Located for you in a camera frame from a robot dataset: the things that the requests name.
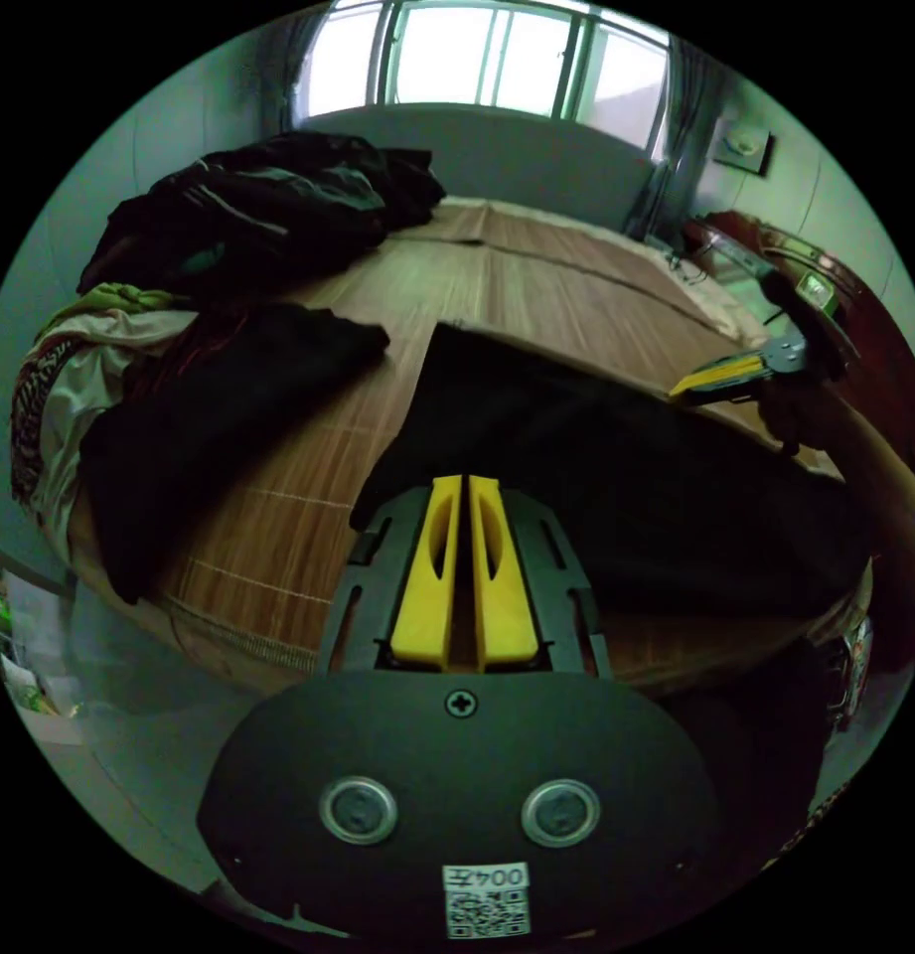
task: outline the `qr code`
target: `qr code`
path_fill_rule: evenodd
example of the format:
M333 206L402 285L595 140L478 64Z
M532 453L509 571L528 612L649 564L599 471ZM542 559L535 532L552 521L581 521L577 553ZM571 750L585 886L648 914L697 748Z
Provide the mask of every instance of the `qr code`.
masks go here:
M448 891L447 936L513 937L530 933L526 890Z

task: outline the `headboard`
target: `headboard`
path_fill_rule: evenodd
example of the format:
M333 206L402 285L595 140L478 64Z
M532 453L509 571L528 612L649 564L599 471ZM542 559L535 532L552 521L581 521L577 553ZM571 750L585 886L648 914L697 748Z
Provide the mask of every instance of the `headboard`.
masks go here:
M642 149L581 123L448 103L365 106L305 120L378 148L430 149L454 196L512 202L622 232L649 179Z

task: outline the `circular button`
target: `circular button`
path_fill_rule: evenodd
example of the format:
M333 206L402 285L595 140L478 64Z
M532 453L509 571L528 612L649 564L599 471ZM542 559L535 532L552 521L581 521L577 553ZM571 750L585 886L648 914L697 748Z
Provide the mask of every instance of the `circular button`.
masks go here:
M588 785L560 778L530 793L521 821L532 842L545 848L569 848L589 837L599 816L599 799Z
M390 792L380 782L358 775L329 785L319 813L325 828L351 845L375 845L397 823L397 805Z

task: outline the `bed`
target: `bed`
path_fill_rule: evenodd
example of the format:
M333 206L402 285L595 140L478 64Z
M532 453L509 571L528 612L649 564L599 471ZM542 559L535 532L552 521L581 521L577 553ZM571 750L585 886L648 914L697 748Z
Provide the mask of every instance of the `bed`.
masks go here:
M688 263L602 229L480 199L445 200L347 271L284 300L390 337L384 361L252 466L173 553L155 594L127 606L102 569L89 501L69 524L73 569L120 612L217 676L271 695L313 671L354 540L348 516L406 415L438 322L474 328L663 396L693 367L767 337ZM700 411L775 445L754 405ZM838 476L803 448L801 466ZM870 567L819 619L608 616L617 678L657 697L751 668L801 635L827 642L863 619Z

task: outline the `black jacket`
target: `black jacket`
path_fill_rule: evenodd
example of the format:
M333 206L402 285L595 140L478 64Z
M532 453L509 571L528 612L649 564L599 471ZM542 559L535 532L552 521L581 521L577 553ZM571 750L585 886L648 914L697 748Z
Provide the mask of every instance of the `black jacket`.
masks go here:
M430 161L302 131L211 153L119 204L77 291L123 282L204 304L340 271L430 221L445 196Z

